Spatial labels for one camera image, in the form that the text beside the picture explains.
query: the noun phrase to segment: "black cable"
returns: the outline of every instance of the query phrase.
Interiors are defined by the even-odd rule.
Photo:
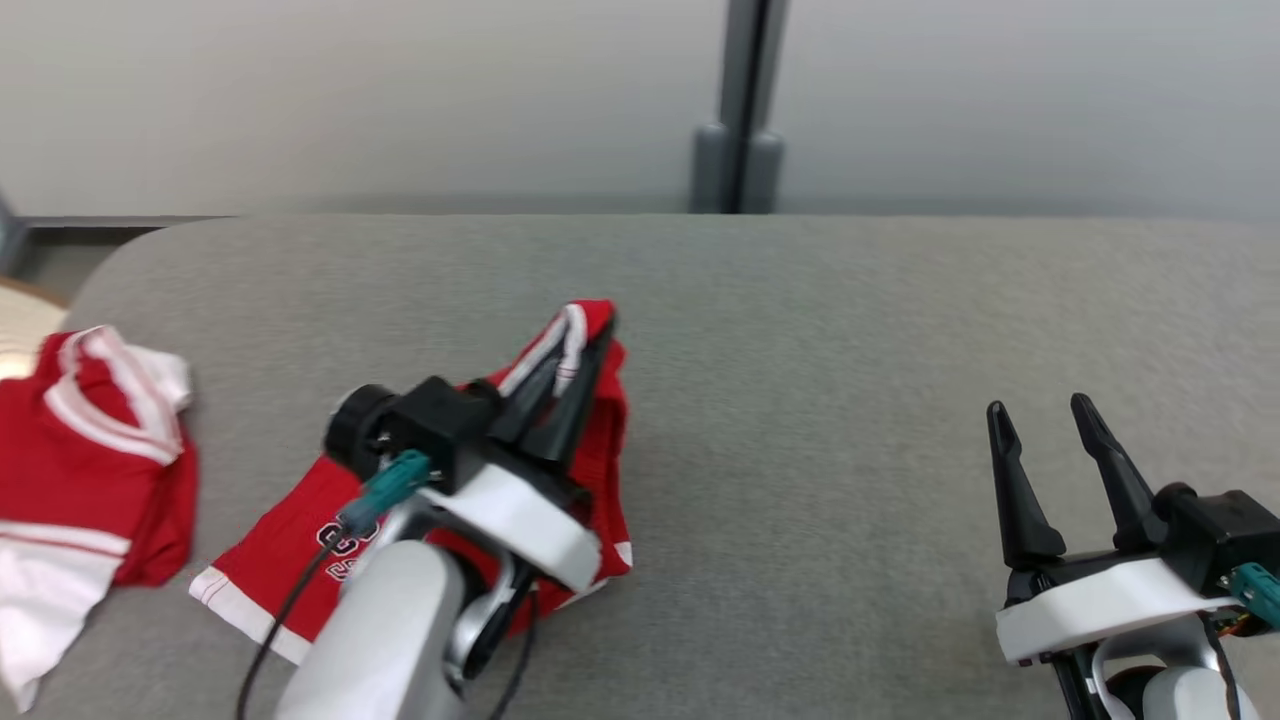
[[[275,614],[271,619],[271,629],[266,632],[266,637],[262,638],[262,644],[257,646],[257,652],[253,653],[253,662],[248,666],[248,673],[244,674],[244,682],[241,683],[239,697],[236,700],[236,720],[244,720],[248,717],[248,696],[253,691],[253,680],[257,679],[257,671],[262,667],[262,661],[266,660],[266,653],[271,650],[271,642],[275,641],[275,635],[284,626],[284,620],[288,619],[289,611],[293,610],[293,605],[298,602],[302,597],[302,591],[306,589],[307,584],[311,582],[311,577],[316,574],[316,569],[320,564],[329,557],[333,548],[338,547],[338,543],[347,537],[347,533],[334,533],[329,542],[311,559],[307,564],[306,570],[298,577],[297,584],[289,591],[289,597],[284,598],[284,605],[280,606],[280,611]]]
[[[511,701],[516,697],[516,691],[520,689],[520,680],[525,676],[525,669],[529,667],[529,657],[534,653],[534,628],[538,625],[538,588],[535,587],[532,591],[529,593],[529,629],[525,630],[525,647],[520,650],[516,669],[511,671],[511,679],[507,680],[507,689],[502,691],[502,698],[498,700],[498,705],[489,714],[489,720],[502,720],[503,714],[507,712],[507,706],[511,705]]]
[[[1210,620],[1208,612],[1201,612],[1201,623],[1204,624],[1204,635],[1208,638],[1210,647],[1217,655],[1219,673],[1222,674],[1222,680],[1226,683],[1226,715],[1231,720],[1240,720],[1240,692],[1235,684],[1235,673],[1231,671],[1231,664],[1226,660],[1226,651],[1222,650],[1222,641],[1217,638],[1217,629],[1213,628],[1213,621]]]

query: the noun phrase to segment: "white trim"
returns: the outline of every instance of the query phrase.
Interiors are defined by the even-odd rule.
[[[81,392],[76,373],[78,350],[104,360],[111,380],[124,393],[141,428],[122,423],[93,406]],[[72,334],[58,352],[63,377],[45,392],[45,402],[58,418],[81,436],[105,447],[140,455],[169,465],[182,454],[175,407],[157,387],[143,363],[129,354],[115,328],[99,325]],[[186,384],[184,378],[160,378],[161,383]]]
[[[160,388],[140,366],[137,359],[124,348],[124,342],[114,329],[106,327],[90,336],[84,342],[84,351],[91,357],[106,363],[111,380],[129,402],[143,437],[164,443],[178,442],[178,423],[173,416],[173,409],[168,406]]]
[[[236,587],[236,583],[218,568],[205,568],[205,571],[191,582],[187,592],[256,643],[261,643],[271,629],[271,614]],[[289,662],[301,665],[311,650],[311,643],[293,630],[280,628],[271,641],[271,650]]]
[[[559,397],[577,375],[577,369],[582,361],[582,348],[586,347],[586,310],[576,302],[559,309],[552,322],[538,337],[529,352],[525,352],[511,366],[507,377],[498,384],[498,392],[506,397],[515,392],[520,383],[525,382],[529,373],[547,357],[557,345],[563,343],[564,355],[556,368],[556,387],[553,395]]]
[[[534,368],[541,363],[543,357],[547,357],[547,354],[564,338],[566,324],[567,320],[564,319],[564,311],[561,310],[554,318],[552,318],[550,324],[547,325],[547,329],[543,331],[543,334],[538,338],[534,346],[529,348],[529,352],[521,355],[520,359],[516,360],[516,364],[511,366],[511,372],[508,372],[507,377],[498,384],[498,393],[506,397],[515,392],[515,389],[520,387],[520,383],[525,382],[529,373],[534,372]]]
[[[68,393],[59,392],[60,382],[61,380],[59,380],[59,384],[54,384],[54,387],[49,388],[45,393],[45,405],[47,405],[54,415],[56,415],[58,419],[61,420],[68,428],[76,430],[86,439],[93,441],[104,447],[110,447],[111,450],[118,450],[120,452],[128,452],[129,455],[147,457],[161,465],[172,465],[173,461],[178,459],[178,454],[160,448],[155,443],[124,437],[91,424],[78,410],[76,410],[73,405],[70,405],[70,402],[68,402]]]
[[[582,364],[582,348],[586,347],[586,310],[576,302],[570,302],[563,313],[568,318],[568,331],[564,333],[564,356],[556,369],[556,397],[563,395],[564,388],[573,382]]]
[[[631,561],[631,541],[616,542],[613,543],[613,550],[627,564],[627,568],[635,568],[635,562]]]
[[[76,642],[123,559],[0,537],[0,682],[19,712]]]
[[[575,594],[573,597],[571,597],[571,598],[566,600],[564,602],[559,603],[559,605],[558,605],[558,606],[556,607],[556,610],[563,610],[563,609],[568,607],[570,605],[573,605],[575,602],[577,602],[577,601],[582,600],[584,597],[586,597],[586,596],[589,596],[589,594],[594,594],[594,593],[599,592],[599,591],[600,591],[600,589],[603,589],[603,588],[604,588],[604,585],[607,585],[607,584],[609,584],[609,579],[608,579],[608,578],[604,578],[604,579],[603,579],[603,580],[600,580],[599,583],[595,583],[594,585],[591,585],[591,587],[586,588],[585,591],[582,591],[582,592],[580,592],[580,593]]]
[[[124,556],[133,544],[129,538],[122,538],[102,530],[88,528],[69,528],[67,525],[46,525],[44,523],[15,523],[0,520],[0,534],[14,539],[76,546],[84,550]]]

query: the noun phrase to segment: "gray cushioned table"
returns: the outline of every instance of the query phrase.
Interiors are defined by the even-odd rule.
[[[1275,228],[1065,219],[280,217],[148,234],[69,324],[192,363],[196,552],[163,589],[110,594],[33,717],[229,717],[253,646],[186,584],[302,475],[335,400],[494,369],[584,296],[617,301],[631,351],[636,566],[543,625],[511,717],[1065,717],[1052,671],[996,644],[983,411],[1007,404],[1073,550],[1112,533],[1073,391],[1157,488],[1280,509],[1277,250]],[[1228,643],[1265,714],[1276,648]],[[261,710],[288,671],[268,666]]]

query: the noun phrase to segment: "red garment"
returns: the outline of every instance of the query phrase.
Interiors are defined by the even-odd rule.
[[[187,561],[188,398],[180,357],[106,325],[50,336],[32,377],[0,382],[0,679],[19,708],[113,582],[159,585]]]
[[[613,304],[607,300],[579,300],[566,305],[511,368],[493,374],[490,379],[502,387],[508,375],[516,375],[512,380],[518,384],[522,373],[527,373],[552,348],[562,346],[564,356],[557,372],[558,395],[572,380],[586,341],[599,333],[612,316]],[[602,546],[596,583],[575,596],[557,583],[540,580],[539,610],[543,614],[599,589],[609,578],[631,569],[631,538],[618,497],[618,455],[622,452],[627,415],[618,370],[625,357],[622,345],[611,343],[596,386],[595,405],[570,470],[573,482],[593,496],[589,525]],[[192,582],[191,594],[261,642],[275,611],[303,569],[332,533],[339,532],[338,511],[358,493],[360,482],[355,475],[326,457],[316,460],[297,487],[268,511],[244,539]],[[293,606],[273,642],[273,650],[293,662],[301,662],[338,605],[342,582],[372,537],[338,544],[333,557],[321,566]],[[428,539],[466,556],[490,583],[495,579],[497,561],[462,538],[447,530],[435,530]],[[513,632],[522,629],[527,620],[526,610],[517,616]]]

